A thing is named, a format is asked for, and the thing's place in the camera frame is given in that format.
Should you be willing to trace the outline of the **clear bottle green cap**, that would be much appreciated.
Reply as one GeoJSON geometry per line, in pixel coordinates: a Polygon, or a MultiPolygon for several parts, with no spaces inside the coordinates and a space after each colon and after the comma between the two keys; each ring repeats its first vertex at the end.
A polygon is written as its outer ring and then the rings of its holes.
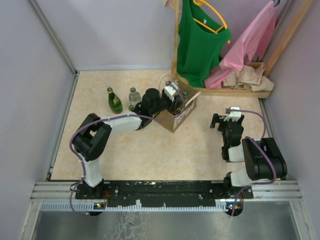
{"type": "Polygon", "coordinates": [[[187,105],[187,102],[189,101],[189,92],[185,90],[183,91],[182,95],[183,95],[184,102],[187,105]]]}

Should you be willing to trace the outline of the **green glass bottle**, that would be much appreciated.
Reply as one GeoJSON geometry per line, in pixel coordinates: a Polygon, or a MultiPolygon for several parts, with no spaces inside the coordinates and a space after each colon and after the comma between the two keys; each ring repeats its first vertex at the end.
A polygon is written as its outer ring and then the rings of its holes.
{"type": "Polygon", "coordinates": [[[114,114],[120,114],[123,111],[123,104],[120,98],[114,93],[111,87],[107,88],[108,105],[114,114]]]}

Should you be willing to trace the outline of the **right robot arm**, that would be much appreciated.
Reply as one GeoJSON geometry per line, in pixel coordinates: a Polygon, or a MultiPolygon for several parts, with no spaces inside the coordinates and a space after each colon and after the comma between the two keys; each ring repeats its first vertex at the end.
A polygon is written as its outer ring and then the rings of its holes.
{"type": "Polygon", "coordinates": [[[244,163],[244,167],[226,174],[223,179],[223,192],[229,198],[235,198],[242,188],[255,184],[271,184],[277,179],[285,179],[288,174],[287,163],[272,137],[254,140],[243,137],[242,122],[245,116],[237,113],[228,115],[213,114],[210,128],[222,135],[222,159],[227,163],[244,163]]]}

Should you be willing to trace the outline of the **clear glass bottle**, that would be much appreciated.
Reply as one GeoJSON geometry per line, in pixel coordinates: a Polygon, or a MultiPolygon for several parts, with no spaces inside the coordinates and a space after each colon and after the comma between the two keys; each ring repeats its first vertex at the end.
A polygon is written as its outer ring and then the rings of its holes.
{"type": "Polygon", "coordinates": [[[132,106],[136,106],[138,103],[142,101],[142,97],[140,93],[136,90],[135,87],[130,88],[130,93],[128,95],[129,102],[132,106]]]}

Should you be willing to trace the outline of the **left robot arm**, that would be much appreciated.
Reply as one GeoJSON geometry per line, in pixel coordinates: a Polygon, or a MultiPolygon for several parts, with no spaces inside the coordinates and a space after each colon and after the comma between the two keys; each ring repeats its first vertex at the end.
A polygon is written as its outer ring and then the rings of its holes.
{"type": "Polygon", "coordinates": [[[89,114],[69,141],[70,150],[79,158],[83,170],[80,183],[86,192],[97,199],[103,195],[103,177],[100,157],[109,137],[127,131],[137,131],[151,122],[168,122],[179,117],[186,109],[186,101],[175,83],[167,85],[162,92],[149,88],[133,110],[122,115],[99,117],[89,114]]]}

